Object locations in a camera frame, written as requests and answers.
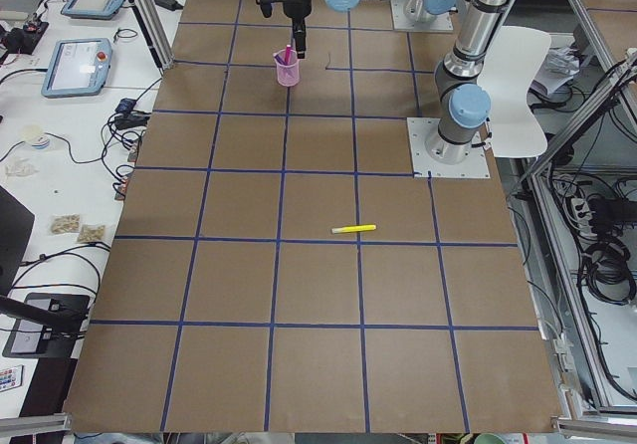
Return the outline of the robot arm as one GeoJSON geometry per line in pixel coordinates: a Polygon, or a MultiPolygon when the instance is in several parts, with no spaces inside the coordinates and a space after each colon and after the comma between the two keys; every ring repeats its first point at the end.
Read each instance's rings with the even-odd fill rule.
{"type": "MultiPolygon", "coordinates": [[[[362,0],[324,0],[334,11],[348,12],[362,0]]],[[[435,71],[442,116],[426,140],[428,154],[445,164],[463,161],[472,140],[490,114],[491,99],[477,84],[484,58],[514,0],[468,0],[453,49],[435,71]]]]}

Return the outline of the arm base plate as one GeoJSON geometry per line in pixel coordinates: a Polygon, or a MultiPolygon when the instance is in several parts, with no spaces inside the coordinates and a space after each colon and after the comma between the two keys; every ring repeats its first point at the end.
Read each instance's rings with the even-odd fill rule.
{"type": "Polygon", "coordinates": [[[391,0],[393,29],[402,32],[444,33],[453,32],[449,12],[429,13],[424,0],[391,0]]]}
{"type": "Polygon", "coordinates": [[[462,145],[445,142],[438,134],[439,119],[409,117],[407,129],[413,175],[416,178],[489,179],[480,133],[462,145]]]}

